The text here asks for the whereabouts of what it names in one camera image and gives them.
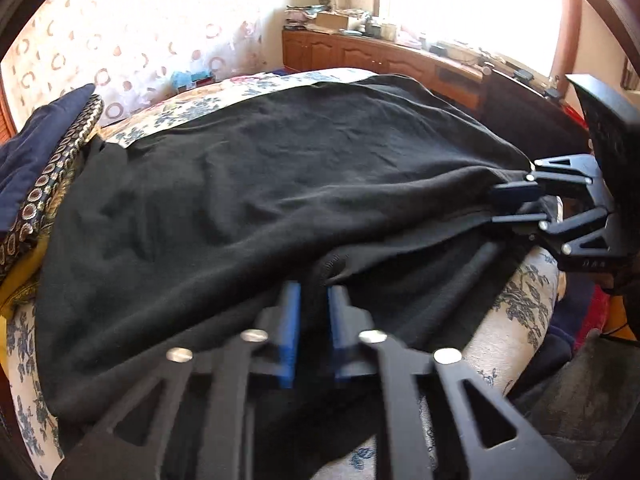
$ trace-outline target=bright sunlight through window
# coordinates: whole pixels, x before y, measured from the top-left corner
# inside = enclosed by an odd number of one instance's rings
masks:
[[[461,41],[549,76],[562,0],[380,0],[380,15],[429,41]]]

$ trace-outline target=white curtain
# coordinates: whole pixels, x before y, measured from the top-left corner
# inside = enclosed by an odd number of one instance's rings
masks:
[[[264,0],[47,0],[1,63],[18,129],[35,108],[94,82],[100,124],[172,95],[174,71],[260,72]]]
[[[380,14],[428,40],[468,43],[549,76],[562,0],[381,0]]]

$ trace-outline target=robotic claw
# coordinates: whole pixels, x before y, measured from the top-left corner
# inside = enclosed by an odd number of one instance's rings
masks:
[[[591,76],[569,76],[590,126],[595,156],[535,161],[521,182],[489,194],[500,236],[524,236],[547,248],[561,270],[607,272],[616,291],[638,280],[640,250],[640,114]],[[526,203],[543,195],[577,200],[583,211],[564,222],[528,214]],[[376,330],[367,310],[350,305],[347,290],[328,289],[335,383],[375,381],[385,420],[377,440],[376,477],[521,480],[575,477],[569,465],[463,360],[455,349],[433,354],[407,348]],[[300,286],[284,284],[277,306],[265,309],[255,328],[222,348],[193,354],[171,349],[167,359],[135,386],[84,437],[56,469],[53,480],[152,480],[159,478],[188,381],[215,380],[198,444],[196,480],[250,480],[253,476],[255,400],[291,388],[300,327]],[[146,438],[133,444],[117,436],[143,399],[162,386]],[[432,469],[418,404],[431,413],[438,465]]]

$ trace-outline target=bed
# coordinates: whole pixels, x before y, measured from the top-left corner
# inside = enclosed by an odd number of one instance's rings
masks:
[[[366,70],[330,69],[289,76],[257,74],[242,76],[194,89],[137,113],[121,123],[103,128],[99,135],[108,143],[128,148],[135,141],[256,96],[319,82],[351,83],[373,75]],[[74,167],[65,185],[72,186]],[[504,395],[508,393],[540,346],[552,315],[559,272],[547,251],[535,247],[495,299],[463,356],[484,380]],[[56,418],[47,409],[40,387],[35,349],[35,294],[17,298],[7,323],[8,379],[22,438],[34,468],[43,479],[52,476],[64,457]],[[423,411],[427,440],[428,412]],[[328,464],[316,479],[373,479],[375,441],[363,442],[352,453]]]

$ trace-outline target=blue pillow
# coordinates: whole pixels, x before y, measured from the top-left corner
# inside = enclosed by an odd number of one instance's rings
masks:
[[[0,233],[11,228],[20,204],[94,90],[90,83],[38,108],[20,133],[0,146]]]

